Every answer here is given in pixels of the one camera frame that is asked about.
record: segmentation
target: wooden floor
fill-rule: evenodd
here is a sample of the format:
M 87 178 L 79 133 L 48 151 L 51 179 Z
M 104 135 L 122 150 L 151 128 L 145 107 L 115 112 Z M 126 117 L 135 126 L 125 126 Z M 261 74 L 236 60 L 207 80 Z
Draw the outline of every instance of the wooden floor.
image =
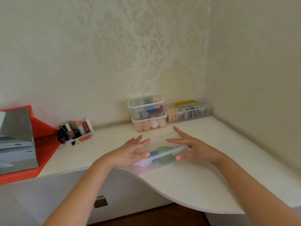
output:
M 210 226 L 203 212 L 189 209 L 178 204 L 118 217 L 89 226 Z

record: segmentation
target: forearm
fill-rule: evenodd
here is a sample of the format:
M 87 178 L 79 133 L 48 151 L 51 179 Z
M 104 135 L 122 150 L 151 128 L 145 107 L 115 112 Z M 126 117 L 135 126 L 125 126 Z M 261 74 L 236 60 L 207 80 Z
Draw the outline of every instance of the forearm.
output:
M 43 226 L 84 226 L 97 194 L 112 167 L 102 158 L 95 161 Z
M 266 189 L 234 160 L 224 155 L 214 163 L 254 226 L 301 225 L 298 214 Z

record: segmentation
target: finger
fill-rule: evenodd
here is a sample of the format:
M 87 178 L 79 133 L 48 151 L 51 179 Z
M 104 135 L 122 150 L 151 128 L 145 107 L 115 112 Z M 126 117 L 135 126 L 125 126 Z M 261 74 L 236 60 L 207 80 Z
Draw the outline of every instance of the finger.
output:
M 149 143 L 150 140 L 151 140 L 151 139 L 147 139 L 147 140 L 145 140 L 145 141 L 143 141 L 143 142 L 141 142 L 141 143 L 136 144 L 135 150 L 143 148 L 146 144 Z
M 193 139 L 166 139 L 167 142 L 170 143 L 178 143 L 178 144 L 188 144 L 192 145 L 193 144 Z
M 130 140 L 126 141 L 126 143 L 130 143 L 134 140 L 135 138 L 131 138 Z
M 139 141 L 142 139 L 142 135 L 138 136 L 133 143 L 139 143 Z
M 139 162 L 141 160 L 146 159 L 148 156 L 150 156 L 149 152 L 142 152 L 139 154 L 133 154 L 133 161 L 135 162 Z
M 188 138 L 191 137 L 190 135 L 186 134 L 185 132 L 178 129 L 176 126 L 173 127 L 173 129 L 182 137 L 182 138 Z
M 175 159 L 177 161 L 180 161 L 180 160 L 183 160 L 183 159 L 190 159 L 190 158 L 192 158 L 192 151 L 187 151 L 187 152 L 184 152 L 184 153 L 180 153 L 175 157 Z

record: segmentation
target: green makeup sponge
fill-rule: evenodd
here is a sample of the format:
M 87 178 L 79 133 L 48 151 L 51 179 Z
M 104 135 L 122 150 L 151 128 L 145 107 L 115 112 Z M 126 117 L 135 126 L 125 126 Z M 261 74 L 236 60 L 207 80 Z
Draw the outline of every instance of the green makeup sponge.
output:
M 173 148 L 175 148 L 175 147 L 161 146 L 161 147 L 158 147 L 156 151 L 159 154 L 161 154 L 161 153 L 169 151 L 169 150 L 171 150 Z M 173 160 L 174 158 L 175 157 L 172 154 L 168 154 L 166 156 L 158 158 L 158 162 L 160 162 L 160 163 L 166 163 L 166 162 L 169 162 L 169 161 Z

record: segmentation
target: hand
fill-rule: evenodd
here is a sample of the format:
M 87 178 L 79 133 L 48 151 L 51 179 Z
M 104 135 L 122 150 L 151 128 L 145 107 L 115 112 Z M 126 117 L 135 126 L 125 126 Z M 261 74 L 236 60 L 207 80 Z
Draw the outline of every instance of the hand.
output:
M 126 143 L 111 152 L 106 153 L 101 158 L 105 159 L 106 162 L 112 167 L 126 167 L 140 160 L 146 159 L 150 153 L 149 152 L 137 152 L 136 150 L 143 148 L 149 143 L 150 139 L 147 139 L 141 143 L 139 141 L 142 139 L 142 135 L 139 137 L 132 138 Z
M 174 126 L 173 129 L 182 137 L 182 139 L 166 139 L 166 141 L 170 143 L 188 144 L 188 147 L 191 148 L 191 151 L 186 151 L 184 153 L 178 154 L 175 157 L 176 160 L 196 159 L 198 162 L 201 163 L 215 164 L 224 155 L 214 147 L 182 132 L 176 126 Z

